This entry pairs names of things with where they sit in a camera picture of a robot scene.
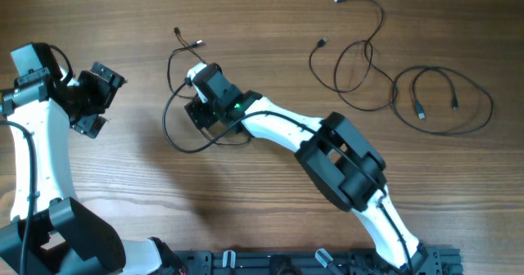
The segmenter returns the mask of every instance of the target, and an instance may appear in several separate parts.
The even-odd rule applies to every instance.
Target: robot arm
[[[29,150],[22,132],[11,128],[16,195],[11,224],[0,229],[0,255],[19,272],[21,234],[25,225],[32,223],[28,273],[155,272],[163,264],[160,256],[169,258],[167,246],[154,239],[121,241],[113,227],[77,201],[70,172],[70,128],[95,138],[106,122],[100,114],[109,107],[124,78],[95,62],[90,71],[82,71],[78,79],[66,82],[72,73],[58,66],[51,47],[45,43],[30,43],[11,56],[20,77],[13,89],[2,91],[0,109],[9,121],[31,133],[37,156],[37,198],[33,218],[28,220]],[[65,242],[43,251],[39,247],[48,242],[50,232],[59,232]]]
[[[384,160],[349,120],[337,113],[326,119],[310,118],[278,107],[255,92],[242,94],[226,80],[216,64],[200,63],[188,72],[188,78],[198,98],[187,104],[186,110],[198,128],[209,128],[217,120],[228,125],[235,119],[245,118],[242,127],[252,137],[268,139],[295,152],[324,196],[339,209],[352,211],[359,218],[375,242],[377,253],[387,263],[402,270],[409,263],[422,261],[422,244],[405,227],[387,195],[382,173],[386,167]],[[261,111],[285,115],[316,134],[275,115],[248,116]],[[333,144],[346,146],[345,153],[351,160],[340,157],[333,162],[330,158],[336,153]],[[369,172],[381,187],[374,187],[361,169]]]

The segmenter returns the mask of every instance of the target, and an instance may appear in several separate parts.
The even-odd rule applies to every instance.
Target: black cable
[[[347,1],[354,1],[354,0],[335,0],[335,2],[347,2]],[[335,70],[333,71],[333,87],[327,85],[326,83],[324,83],[320,78],[319,76],[316,74],[316,72],[314,71],[314,68],[313,68],[313,65],[312,65],[312,59],[313,59],[313,54],[316,53],[316,51],[323,47],[326,42],[328,41],[326,38],[323,38],[321,39],[320,41],[318,41],[317,43],[317,46],[313,49],[313,51],[309,54],[309,70],[311,71],[311,73],[313,74],[313,76],[327,89],[333,91],[333,92],[336,92],[338,94],[338,96],[340,97],[340,99],[346,103],[347,105],[355,108],[356,110],[361,110],[361,111],[376,111],[376,110],[380,110],[384,107],[387,107],[387,106],[391,106],[393,112],[395,113],[395,115],[405,124],[407,124],[409,127],[411,128],[414,128],[416,130],[418,130],[419,132],[423,132],[423,133],[429,133],[429,134],[433,134],[433,135],[439,135],[439,136],[451,136],[451,135],[460,135],[460,134],[465,134],[465,133],[471,133],[471,132],[475,132],[481,128],[483,128],[484,126],[487,125],[487,123],[491,120],[491,117],[493,115],[493,111],[494,111],[494,103],[493,103],[493,98],[491,97],[491,95],[481,86],[479,86],[477,83],[473,82],[470,78],[466,77],[465,75],[463,74],[460,74],[458,71],[456,70],[452,70],[452,69],[449,69],[449,68],[446,68],[446,67],[442,67],[442,66],[424,66],[424,65],[416,65],[416,66],[412,66],[412,67],[409,67],[408,69],[406,70],[403,70],[402,72],[400,72],[400,74],[397,75],[397,77],[395,79],[392,79],[386,72],[384,72],[383,70],[381,70],[379,67],[377,67],[376,65],[373,64],[373,48],[374,46],[371,44],[371,39],[378,33],[378,31],[382,28],[382,25],[384,24],[384,20],[386,18],[386,12],[384,11],[384,8],[380,5],[380,3],[378,3],[377,1],[375,0],[364,0],[364,1],[367,1],[367,2],[370,2],[372,3],[373,5],[375,5],[376,7],[378,7],[378,9],[380,10],[380,21],[378,22],[378,25],[377,25],[377,28],[373,31],[373,33],[369,36],[369,38],[365,39],[365,40],[360,40],[360,41],[356,41],[356,42],[353,42],[351,43],[349,46],[347,46],[341,53],[341,55],[338,57],[337,59],[337,63],[335,64]],[[366,61],[368,62],[368,68],[366,69],[366,72],[362,78],[362,80],[353,88],[349,89],[349,90],[340,90],[338,88],[338,83],[337,83],[337,70],[338,70],[338,66],[340,65],[340,62],[341,62],[341,59],[342,57],[346,54],[346,52],[352,48],[353,46],[356,46],[358,44],[361,44],[363,43],[364,44],[364,56],[366,58]],[[368,77],[368,73],[369,73],[369,70],[370,68],[372,68],[374,70],[376,70],[377,72],[379,72],[380,74],[382,74],[383,76],[385,76],[390,82],[391,82],[391,86],[392,86],[392,90],[391,90],[391,100],[389,102],[387,102],[385,105],[383,106],[379,106],[379,107],[375,107],[375,108],[362,108],[362,107],[358,107],[356,106],[355,104],[349,102],[342,94],[345,94],[345,93],[348,93],[348,92],[353,92],[355,91],[356,89],[358,89],[362,83],[364,82],[364,80]],[[426,117],[425,115],[425,112],[424,112],[424,109],[422,108],[422,104],[420,103],[420,101],[418,100],[418,97],[417,97],[417,93],[416,93],[416,90],[415,90],[415,84],[416,82],[418,81],[418,79],[422,76],[422,74],[428,72],[428,71],[435,71],[439,74],[441,74],[442,76],[444,76],[444,78],[448,81],[448,84],[449,84],[449,87],[451,89],[451,93],[452,93],[452,99],[451,99],[451,106],[453,107],[454,110],[457,110],[459,108],[459,101],[457,100],[457,94],[455,92],[455,87],[453,85],[453,81],[451,80],[451,78],[444,72],[444,71],[448,71],[448,72],[451,72],[453,74],[456,74],[458,75],[459,77],[465,79],[466,81],[468,81],[471,85],[473,85],[473,87],[477,88],[479,91],[483,92],[486,96],[488,96],[488,98],[490,99],[490,115],[488,116],[487,120],[475,127],[475,128],[471,128],[469,130],[466,130],[466,131],[461,131],[461,132],[450,132],[450,130],[448,131],[428,131],[426,129],[423,129],[423,128],[418,128],[410,123],[408,123],[403,117],[402,115],[400,115],[399,111],[397,110],[396,108],[396,99],[399,95],[399,89],[398,89],[398,86],[397,86],[397,81],[399,80],[400,76],[402,76],[403,74],[405,74],[406,72],[408,71],[411,71],[411,70],[421,70],[416,76],[415,78],[413,79],[413,82],[411,84],[411,93],[413,94],[413,103],[414,103],[414,108],[418,114],[418,117],[420,119],[424,119]]]
[[[478,89],[480,92],[484,93],[488,97],[488,99],[490,100],[490,114],[488,115],[486,121],[484,121],[482,124],[476,126],[475,128],[470,128],[468,130],[459,131],[459,132],[450,132],[449,130],[447,130],[447,131],[429,131],[429,130],[426,130],[424,128],[419,128],[417,126],[414,126],[414,125],[410,124],[407,120],[405,120],[404,117],[400,114],[400,112],[398,111],[398,109],[396,107],[396,101],[394,101],[391,104],[391,109],[393,110],[395,115],[404,124],[408,125],[411,128],[414,128],[417,131],[422,132],[422,133],[428,133],[428,134],[437,135],[437,136],[454,136],[454,135],[463,135],[465,133],[472,133],[472,132],[478,131],[479,129],[484,128],[490,122],[490,120],[491,120],[491,118],[493,116],[493,111],[494,111],[494,108],[495,108],[495,104],[493,102],[493,98],[491,97],[491,95],[483,87],[481,87],[478,83],[475,83],[473,80],[471,80],[470,78],[468,78],[464,74],[459,73],[457,70],[452,70],[452,69],[447,68],[447,67],[415,65],[415,66],[411,66],[411,67],[409,67],[409,68],[407,68],[405,70],[402,70],[394,79],[395,85],[397,84],[398,80],[402,77],[402,75],[404,75],[404,74],[406,74],[406,73],[408,73],[408,72],[410,72],[412,70],[420,70],[420,72],[418,73],[417,77],[419,77],[421,74],[423,74],[425,72],[428,72],[428,71],[435,71],[435,72],[437,72],[439,74],[442,74],[446,79],[449,79],[449,78],[444,73],[444,71],[448,71],[448,72],[450,72],[452,74],[456,74],[458,77],[466,80],[474,88]],[[398,88],[397,89],[393,89],[392,92],[393,92],[394,95],[396,95],[395,93],[398,93]],[[452,104],[456,103],[456,95],[455,94],[454,94],[454,100],[452,100],[452,101],[455,101]]]
[[[395,230],[396,235],[399,237],[400,243],[402,244],[402,248],[404,249],[404,255],[406,256],[406,259],[408,261],[409,271],[411,271],[412,274],[415,274],[415,270],[413,270],[413,263],[411,262],[411,257],[409,256],[408,246],[406,245],[406,240],[404,239],[404,236],[402,236],[402,233],[400,233],[400,230],[398,229],[398,227],[396,227],[396,224],[395,222],[393,222],[393,219],[387,212],[386,207],[382,204],[382,200],[379,201],[378,207],[381,209],[382,213],[384,213],[387,221],[390,223],[390,225],[393,227],[393,230]]]
[[[335,0],[335,2],[348,2],[348,1],[356,1],[356,0]],[[396,88],[395,84],[393,83],[393,79],[388,75],[386,74],[384,71],[382,71],[380,68],[378,68],[376,65],[373,64],[373,45],[371,44],[371,40],[372,38],[378,33],[378,31],[382,28],[382,25],[384,24],[384,20],[386,18],[386,13],[384,11],[384,8],[382,8],[382,6],[375,0],[364,0],[364,1],[367,1],[367,2],[370,2],[372,3],[373,5],[375,5],[376,7],[379,8],[380,10],[380,21],[378,22],[378,25],[377,25],[377,28],[371,33],[371,35],[369,36],[369,38],[365,39],[365,40],[360,40],[360,41],[356,41],[356,42],[353,42],[351,43],[350,45],[348,45],[341,53],[341,55],[338,57],[337,59],[337,63],[335,64],[335,69],[333,71],[333,87],[327,85],[326,83],[324,83],[320,77],[317,75],[317,73],[314,71],[314,68],[313,68],[313,64],[312,64],[312,59],[313,59],[313,54],[316,53],[316,51],[323,47],[327,40],[324,38],[320,41],[318,41],[317,43],[317,46],[313,49],[313,51],[311,51],[311,53],[309,54],[309,70],[311,71],[311,74],[313,74],[313,76],[327,89],[333,91],[333,92],[336,92],[338,94],[338,96],[341,98],[342,101],[344,101],[347,105],[355,108],[356,110],[361,110],[361,111],[376,111],[376,110],[380,110],[384,107],[387,107],[389,106],[394,100],[396,100],[396,94],[393,96],[393,98],[391,98],[391,100],[389,102],[387,102],[386,104],[382,105],[382,106],[379,106],[379,107],[374,107],[374,108],[363,108],[363,107],[359,107],[359,106],[356,106],[355,104],[349,102],[347,99],[344,98],[344,96],[342,94],[346,94],[348,92],[353,92],[355,91],[356,89],[358,89],[362,83],[366,80],[366,78],[368,77],[368,74],[369,74],[369,71],[370,69],[373,67],[376,71],[378,71],[378,73],[384,75],[390,82],[391,82],[391,85],[393,86],[393,88]],[[342,57],[344,57],[344,55],[348,52],[348,50],[350,50],[352,47],[356,46],[356,45],[359,45],[363,43],[364,44],[364,49],[363,49],[363,52],[364,52],[364,56],[366,58],[366,61],[368,62],[368,67],[366,69],[366,72],[364,73],[364,76],[363,78],[360,80],[360,82],[353,88],[351,89],[348,89],[348,90],[341,90],[338,88],[338,78],[337,78],[337,75],[338,75],[338,67],[341,63],[341,60],[342,60]]]
[[[191,52],[196,58],[198,58],[198,60],[200,60],[200,62],[202,63],[206,63],[206,61],[204,59],[202,59],[202,57],[200,57],[200,55],[198,55],[195,50],[192,49],[191,45],[186,42],[186,40],[184,40],[182,38],[182,33],[180,32],[180,29],[178,27],[175,27],[174,28],[174,35],[177,37],[178,41],[187,49],[189,50],[189,52]]]
[[[176,150],[180,151],[180,152],[183,152],[183,153],[197,153],[197,152],[200,152],[200,151],[204,151],[206,148],[210,147],[211,145],[215,144],[220,138],[222,138],[223,136],[225,136],[229,131],[231,131],[233,128],[235,128],[235,126],[237,126],[237,124],[240,124],[244,119],[249,119],[250,117],[252,116],[256,116],[256,115],[273,115],[273,116],[277,116],[279,118],[282,118],[282,119],[285,119],[287,121],[289,121],[290,123],[292,124],[295,124],[296,126],[298,126],[299,128],[302,128],[304,129],[305,131],[309,132],[309,133],[312,133],[313,135],[317,136],[318,138],[320,138],[321,140],[323,140],[324,142],[326,142],[334,151],[336,151],[338,154],[340,154],[342,157],[344,157],[345,160],[347,160],[348,162],[350,162],[365,178],[367,178],[369,180],[369,182],[371,182],[375,188],[377,190],[380,190],[384,196],[387,195],[386,193],[386,190],[380,186],[380,184],[377,182],[377,180],[375,180],[371,175],[369,175],[368,172],[366,172],[364,169],[360,168],[344,151],[342,151],[342,149],[340,147],[337,147],[335,144],[333,144],[331,141],[329,141],[328,139],[326,139],[323,135],[319,134],[317,131],[313,130],[312,128],[308,127],[307,125],[305,124],[302,124],[300,123],[299,121],[295,120],[295,119],[292,119],[288,116],[285,116],[285,115],[281,115],[279,113],[276,113],[276,112],[272,112],[272,111],[267,111],[267,110],[262,110],[262,111],[256,111],[256,112],[253,112],[253,113],[250,113],[248,115],[244,115],[242,116],[240,119],[237,119],[235,120],[234,122],[232,122],[222,133],[220,133],[217,137],[214,137],[213,139],[211,139],[209,142],[207,142],[205,145],[201,146],[201,147],[198,147],[196,149],[184,149],[182,147],[180,147],[179,145],[177,145],[175,142],[173,142],[173,140],[171,139],[171,137],[169,136],[169,133],[167,131],[167,127],[166,127],[166,124],[165,124],[165,118],[167,116],[167,110],[169,109],[169,106],[171,105],[171,102],[173,101],[173,99],[175,98],[176,94],[178,92],[180,92],[180,90],[182,90],[182,88],[186,86],[186,83],[182,83],[175,91],[174,93],[171,95],[171,97],[169,98],[169,100],[167,101],[167,103],[165,104],[165,108],[164,108],[164,112],[162,113],[162,130],[164,131],[164,136],[165,138],[167,139],[168,143]]]
[[[180,47],[178,49],[174,49],[171,55],[169,55],[169,59],[167,60],[167,84],[169,85],[169,90],[171,90],[171,92],[174,92],[173,86],[171,85],[171,73],[170,73],[171,72],[171,60],[178,52],[181,52],[184,50],[187,50],[187,47]],[[193,99],[192,96],[184,96],[184,95],[177,95],[177,96],[183,99],[189,99],[189,100]]]
[[[204,138],[206,138],[208,141],[211,141],[213,140],[213,138],[208,135],[202,128],[199,129],[200,133],[202,134],[202,136],[204,136]],[[222,143],[222,142],[216,142],[215,145],[219,145],[219,146],[242,146],[242,145],[245,145],[249,142],[251,142],[251,139],[252,139],[252,136],[250,135],[247,135],[247,139],[244,141],[244,142],[240,142],[240,143]]]
[[[73,78],[73,68],[71,67],[71,64],[69,63],[69,59],[67,59],[67,55],[62,50],[60,50],[59,47],[55,45],[49,45],[49,47],[55,50],[56,52],[59,52],[60,55],[64,57],[65,63],[67,64],[67,74],[65,75],[66,77],[61,81],[61,83],[63,83],[64,85],[67,85]]]
[[[34,202],[36,199],[35,192],[35,182],[36,182],[36,151],[34,148],[33,135],[31,132],[24,128],[22,125],[9,120],[0,121],[0,125],[9,125],[14,128],[18,128],[24,135],[25,140],[27,141],[27,146],[29,148],[29,209],[27,211],[27,219],[25,220],[25,230],[24,237],[22,238],[22,251],[20,254],[20,275],[26,273],[27,268],[27,249],[28,241],[31,232],[31,220],[33,218],[34,212]]]

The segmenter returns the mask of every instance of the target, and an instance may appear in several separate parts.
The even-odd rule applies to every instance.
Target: black mounting rail
[[[462,275],[458,249],[427,247],[430,254],[416,275]],[[187,275],[393,275],[374,249],[335,251],[333,261],[324,267],[314,252],[174,251],[187,267]],[[172,274],[165,269],[160,274]]]

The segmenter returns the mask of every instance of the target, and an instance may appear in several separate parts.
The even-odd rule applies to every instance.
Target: cable connector
[[[324,47],[324,45],[328,42],[328,38],[324,37],[317,43],[317,47]]]
[[[453,107],[453,110],[458,110],[459,100],[457,100],[457,97],[453,97],[453,99],[451,100],[451,106]]]
[[[188,86],[188,87],[191,87],[193,85],[193,82],[191,81],[190,78],[186,77],[183,82]]]
[[[426,113],[424,113],[424,109],[422,108],[422,104],[418,100],[415,101],[415,112],[417,112],[419,119],[426,119]]]
[[[198,40],[198,41],[196,41],[196,42],[190,43],[189,46],[191,46],[191,47],[200,47],[200,46],[202,46],[203,44],[204,44],[204,41],[202,41],[202,40]]]

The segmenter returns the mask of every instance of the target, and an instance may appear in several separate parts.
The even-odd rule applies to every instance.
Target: wood grain surface
[[[373,247],[358,219],[317,191],[289,151],[264,140],[211,147],[186,155],[172,149],[160,116],[169,89],[167,57],[186,40],[219,63],[241,90],[310,116],[337,111],[349,118],[387,162],[392,200],[410,231],[427,245],[460,248],[466,274],[524,273],[524,0],[378,0],[387,18],[373,40],[374,62],[390,75],[411,65],[456,69],[495,100],[493,120],[460,137],[419,133],[390,109],[366,113],[346,106],[309,72],[309,52],[321,37],[314,66],[332,82],[332,68],[349,43],[367,38],[377,12],[365,2],[333,0],[0,0],[0,83],[11,86],[10,50],[30,41],[52,43],[78,74],[94,61],[129,83],[96,140],[69,136],[73,181],[80,201],[124,239],[159,237],[175,250],[345,250]],[[197,63],[176,56],[181,82]],[[341,66],[342,87],[364,72],[361,49]],[[418,120],[401,81],[399,107],[412,123],[451,128],[487,116],[484,97],[457,77],[459,110],[446,82],[429,74],[418,83],[428,119]],[[372,107],[390,85],[371,73],[348,98]],[[194,90],[185,90],[193,94]],[[185,147],[205,142],[177,99],[169,112],[173,138]],[[231,136],[226,141],[241,141]],[[15,156],[8,129],[0,131],[0,227],[9,224]],[[0,263],[1,274],[11,274]]]

